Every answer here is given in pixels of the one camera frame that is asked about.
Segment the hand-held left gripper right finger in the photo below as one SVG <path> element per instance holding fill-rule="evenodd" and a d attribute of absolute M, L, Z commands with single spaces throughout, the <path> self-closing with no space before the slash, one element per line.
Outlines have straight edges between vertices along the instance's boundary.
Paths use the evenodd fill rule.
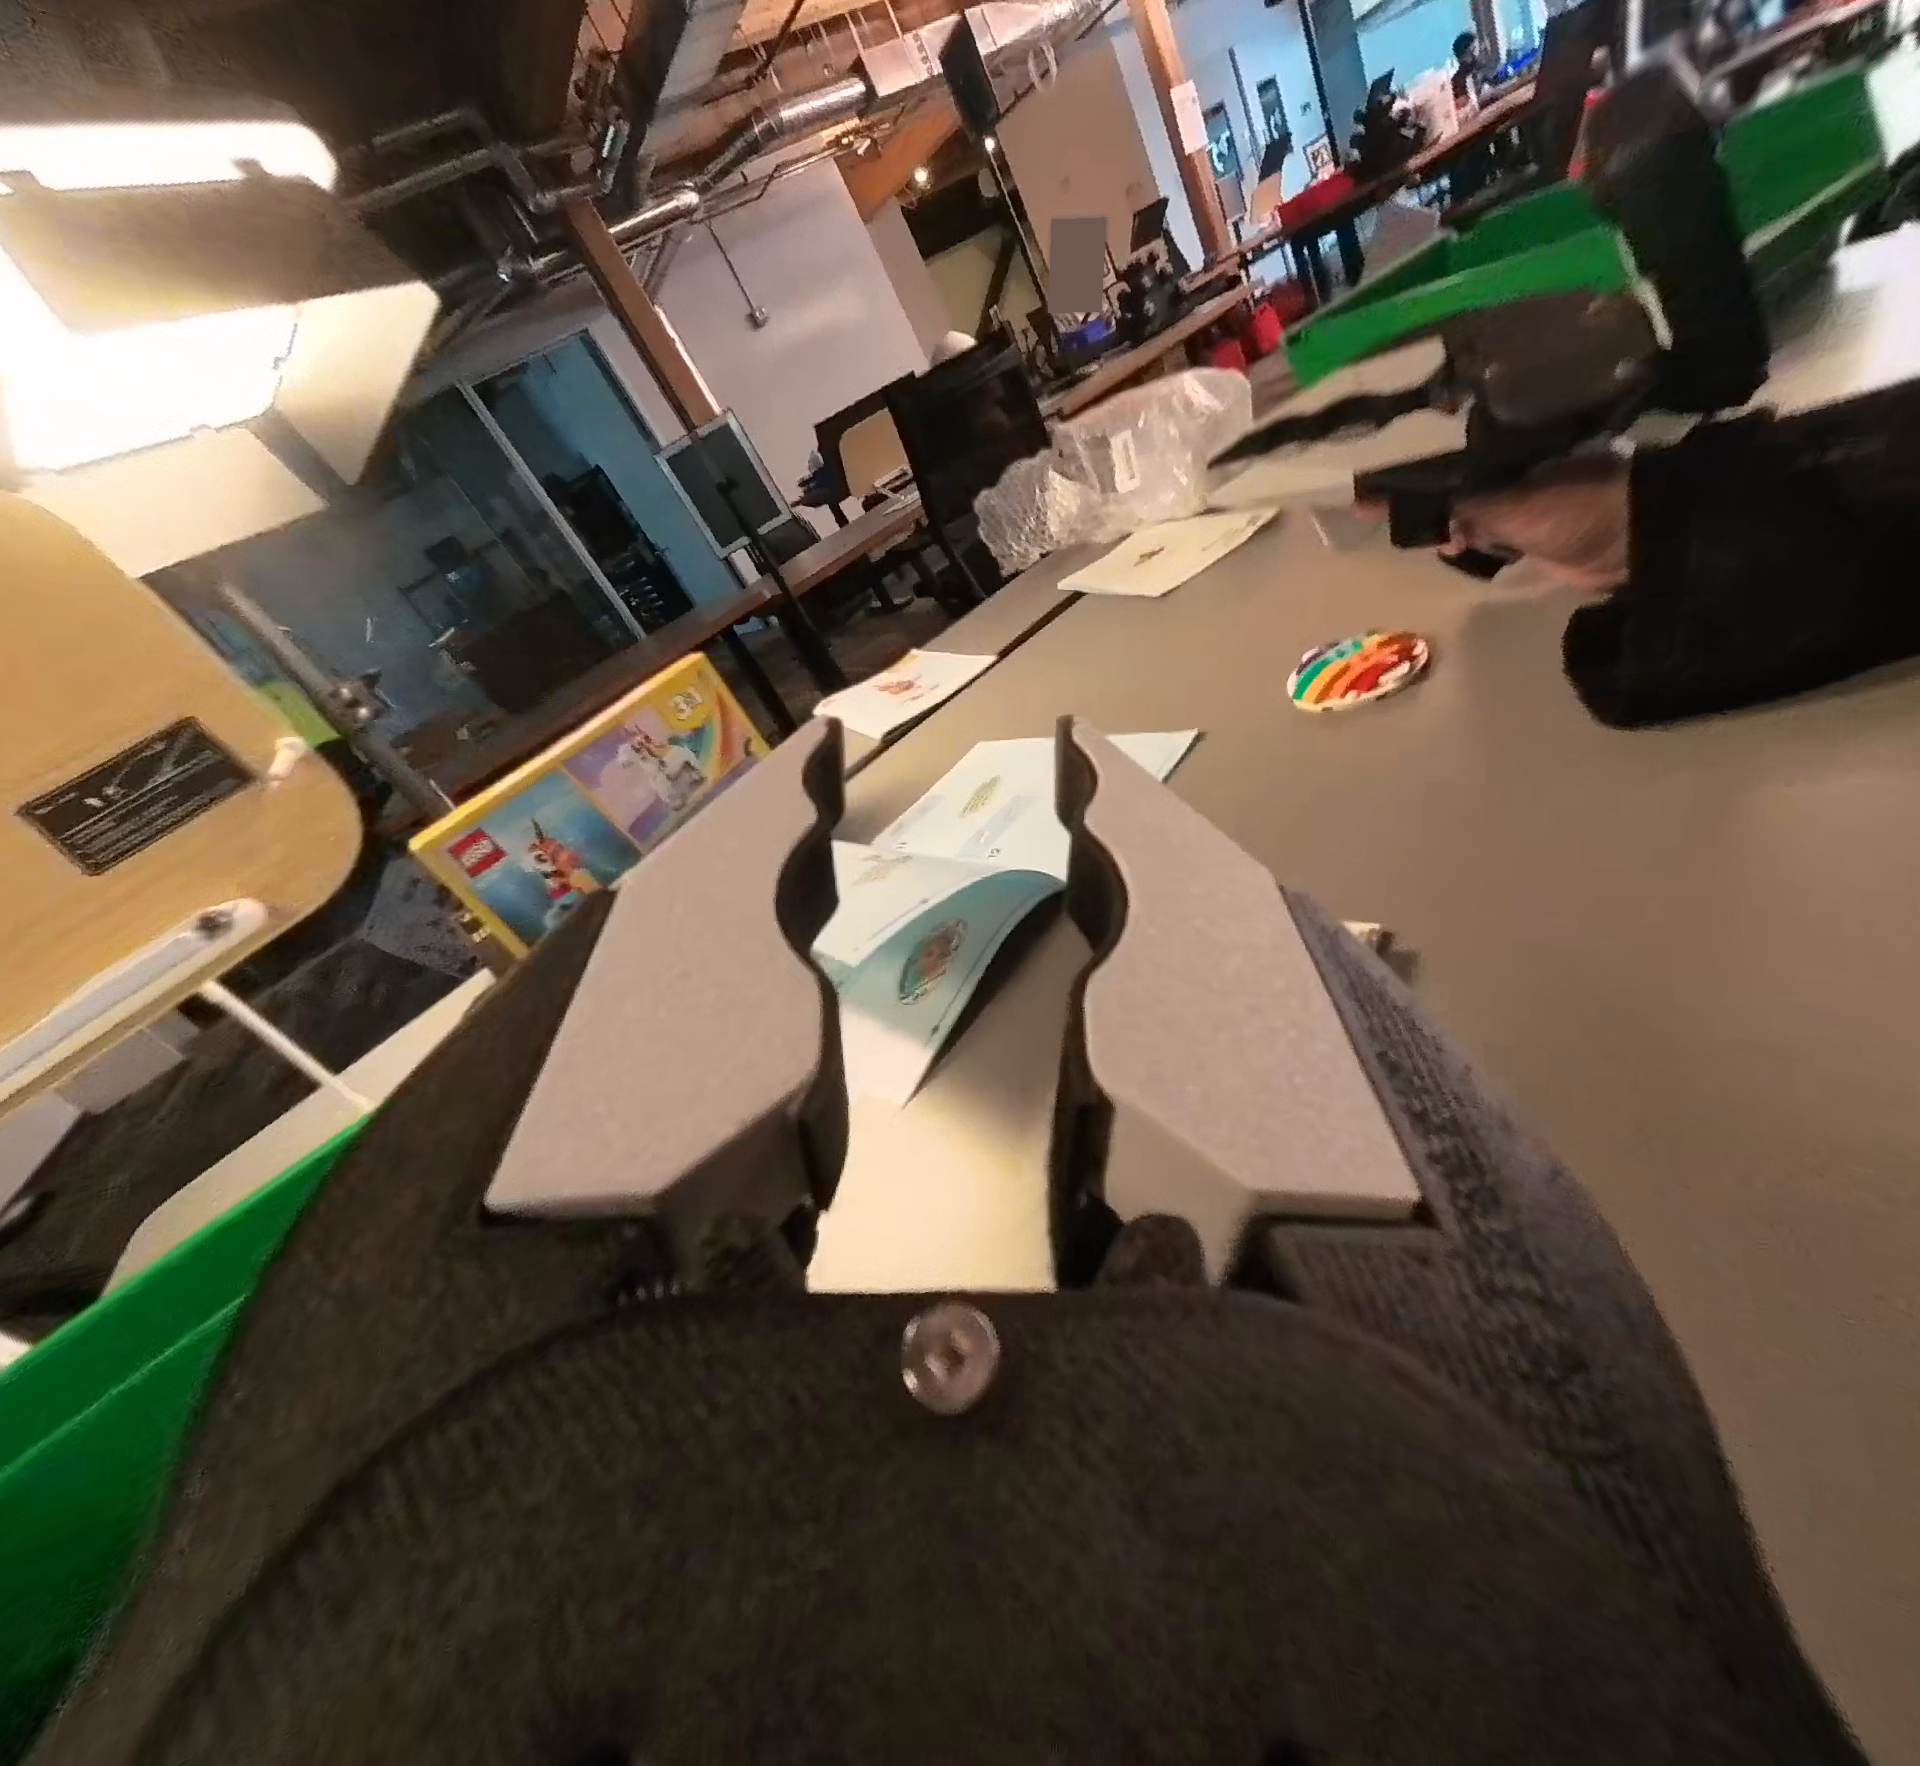
<path fill-rule="evenodd" d="M 1066 918 L 1087 960 L 1051 1122 L 1051 1268 L 1084 1289 L 1123 1227 L 1172 1220 L 1204 1283 L 1275 1224 L 1403 1231 L 1423 1185 L 1292 897 L 1101 728 L 1053 732 Z"/>

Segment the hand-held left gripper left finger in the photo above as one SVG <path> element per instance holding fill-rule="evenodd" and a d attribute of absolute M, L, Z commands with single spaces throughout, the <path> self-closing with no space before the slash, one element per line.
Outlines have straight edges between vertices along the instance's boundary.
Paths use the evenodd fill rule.
<path fill-rule="evenodd" d="M 816 718 L 613 891 L 484 1193 L 508 1221 L 639 1221 L 690 1268 L 743 1218 L 823 1212 L 848 1155 L 838 997 L 843 730 Z"/>

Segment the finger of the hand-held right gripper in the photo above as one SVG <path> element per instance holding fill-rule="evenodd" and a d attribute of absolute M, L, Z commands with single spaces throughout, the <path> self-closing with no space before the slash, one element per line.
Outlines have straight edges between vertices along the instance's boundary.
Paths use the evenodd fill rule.
<path fill-rule="evenodd" d="M 1462 416 L 1479 400 L 1470 376 L 1443 354 L 1438 366 L 1412 387 L 1362 389 L 1307 411 L 1270 413 L 1208 460 L 1211 473 L 1325 443 L 1349 434 L 1372 434 L 1412 413 Z"/>
<path fill-rule="evenodd" d="M 1354 474 L 1357 504 L 1438 504 L 1455 502 L 1487 493 L 1487 479 L 1476 465 L 1476 456 L 1466 450 L 1452 450 L 1422 459 L 1407 459 L 1359 471 Z"/>

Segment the green plastic bin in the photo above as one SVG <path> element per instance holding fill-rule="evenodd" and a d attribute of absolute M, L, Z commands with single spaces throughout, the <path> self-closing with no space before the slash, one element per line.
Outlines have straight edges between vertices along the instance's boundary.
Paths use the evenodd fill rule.
<path fill-rule="evenodd" d="M 1915 151 L 1915 49 L 1818 70 L 1730 115 L 1713 103 L 1716 82 L 1704 84 L 1766 313 L 1792 273 L 1830 255 L 1844 224 L 1890 191 L 1895 165 Z M 1583 122 L 1584 169 L 1597 105 Z M 1372 356 L 1440 340 L 1443 326 L 1464 313 L 1597 276 L 1597 213 L 1580 182 L 1524 193 L 1313 313 L 1286 339 L 1297 382 L 1326 382 Z"/>
<path fill-rule="evenodd" d="M 361 1134 L 292 1161 L 3 1377 L 3 1759 L 77 1672 L 149 1536 L 238 1315 Z"/>

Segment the rainbow round lego plate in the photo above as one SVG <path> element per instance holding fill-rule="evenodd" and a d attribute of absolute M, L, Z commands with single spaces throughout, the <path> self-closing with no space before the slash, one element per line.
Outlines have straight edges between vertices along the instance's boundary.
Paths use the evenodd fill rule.
<path fill-rule="evenodd" d="M 1304 715 L 1341 715 L 1407 690 L 1428 664 L 1423 635 L 1371 629 L 1307 650 L 1286 677 L 1286 697 Z"/>

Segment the white lego booklet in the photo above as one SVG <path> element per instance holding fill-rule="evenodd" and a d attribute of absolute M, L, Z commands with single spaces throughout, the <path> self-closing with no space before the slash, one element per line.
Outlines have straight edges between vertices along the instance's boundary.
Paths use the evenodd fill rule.
<path fill-rule="evenodd" d="M 1245 508 L 1144 528 L 1110 553 L 1063 577 L 1058 590 L 1083 598 L 1163 598 L 1249 545 L 1278 519 L 1278 508 Z"/>

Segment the small white lego leaflet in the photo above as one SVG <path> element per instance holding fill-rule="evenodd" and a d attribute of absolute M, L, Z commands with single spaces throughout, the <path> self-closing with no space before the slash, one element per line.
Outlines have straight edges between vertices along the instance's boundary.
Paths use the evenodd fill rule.
<path fill-rule="evenodd" d="M 845 734 L 882 742 L 962 695 L 996 660 L 994 651 L 913 650 L 870 677 L 821 699 L 814 716 L 837 721 Z"/>

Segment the person's right hand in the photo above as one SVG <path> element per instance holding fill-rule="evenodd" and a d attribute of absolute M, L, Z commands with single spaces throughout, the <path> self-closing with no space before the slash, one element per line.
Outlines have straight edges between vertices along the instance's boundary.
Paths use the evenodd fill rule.
<path fill-rule="evenodd" d="M 1627 580 L 1627 482 L 1572 479 L 1466 496 L 1438 552 L 1530 559 L 1572 588 L 1613 593 Z"/>

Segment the clear plastic bag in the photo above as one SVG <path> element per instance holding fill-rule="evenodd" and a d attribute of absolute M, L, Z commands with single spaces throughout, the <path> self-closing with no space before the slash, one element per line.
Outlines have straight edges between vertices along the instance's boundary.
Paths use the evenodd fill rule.
<path fill-rule="evenodd" d="M 1088 486 L 1114 531 L 1203 516 L 1212 459 L 1252 430 L 1254 391 L 1241 369 L 1184 369 L 1117 391 L 1058 421 L 1055 467 Z"/>

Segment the black office chair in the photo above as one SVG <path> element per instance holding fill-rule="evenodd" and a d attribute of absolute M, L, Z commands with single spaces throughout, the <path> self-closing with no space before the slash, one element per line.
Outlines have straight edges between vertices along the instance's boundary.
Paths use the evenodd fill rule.
<path fill-rule="evenodd" d="M 947 567 L 938 598 L 969 613 L 1003 584 L 978 538 L 976 502 L 1023 459 L 1048 448 L 1050 426 L 1022 351 L 1004 333 L 881 391 L 921 513 Z"/>

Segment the lamp tripod stand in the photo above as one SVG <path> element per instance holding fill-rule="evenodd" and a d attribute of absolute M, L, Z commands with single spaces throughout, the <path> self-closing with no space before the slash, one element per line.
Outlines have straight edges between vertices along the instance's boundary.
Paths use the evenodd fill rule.
<path fill-rule="evenodd" d="M 454 811 L 450 793 L 411 766 L 376 730 L 389 711 L 389 702 L 376 692 L 376 683 L 327 672 L 287 627 L 280 627 L 248 593 L 229 580 L 217 583 L 217 600 L 237 624 L 264 650 L 276 670 L 315 707 L 324 723 L 334 728 L 358 761 L 386 783 L 412 821 L 432 825 Z"/>

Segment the long wooden table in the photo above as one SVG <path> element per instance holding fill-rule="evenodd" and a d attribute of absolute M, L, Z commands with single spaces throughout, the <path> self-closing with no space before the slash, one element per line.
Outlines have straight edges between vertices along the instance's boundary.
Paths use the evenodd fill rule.
<path fill-rule="evenodd" d="M 818 540 L 786 564 L 765 564 L 746 587 L 670 620 L 639 645 L 662 662 L 720 645 L 734 672 L 766 711 L 777 739 L 786 739 L 798 730 L 800 723 L 743 643 L 740 627 L 750 620 L 772 620 L 820 699 L 845 690 L 848 677 L 803 602 L 851 574 L 865 573 L 881 553 L 923 531 L 925 519 L 918 501 L 888 502 L 834 536 Z"/>

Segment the wooden book stand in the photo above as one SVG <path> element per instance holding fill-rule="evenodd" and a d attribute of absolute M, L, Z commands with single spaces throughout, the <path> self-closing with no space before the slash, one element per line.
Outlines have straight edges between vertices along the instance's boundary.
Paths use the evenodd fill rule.
<path fill-rule="evenodd" d="M 4 1114 L 311 918 L 362 840 L 350 789 L 267 699 L 4 493 Z"/>

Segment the bright studio lamp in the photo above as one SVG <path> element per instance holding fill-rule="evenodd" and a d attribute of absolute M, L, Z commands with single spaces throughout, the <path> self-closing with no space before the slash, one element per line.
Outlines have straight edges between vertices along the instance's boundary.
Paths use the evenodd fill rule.
<path fill-rule="evenodd" d="M 4 467 L 119 482 L 284 427 L 342 482 L 439 313 L 297 112 L 4 85 Z"/>

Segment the wall mounted monitor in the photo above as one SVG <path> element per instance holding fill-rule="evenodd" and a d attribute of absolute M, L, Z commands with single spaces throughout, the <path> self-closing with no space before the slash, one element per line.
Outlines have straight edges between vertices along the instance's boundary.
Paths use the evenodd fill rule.
<path fill-rule="evenodd" d="M 720 556 L 745 552 L 789 519 L 789 502 L 734 410 L 662 445 L 657 460 Z"/>

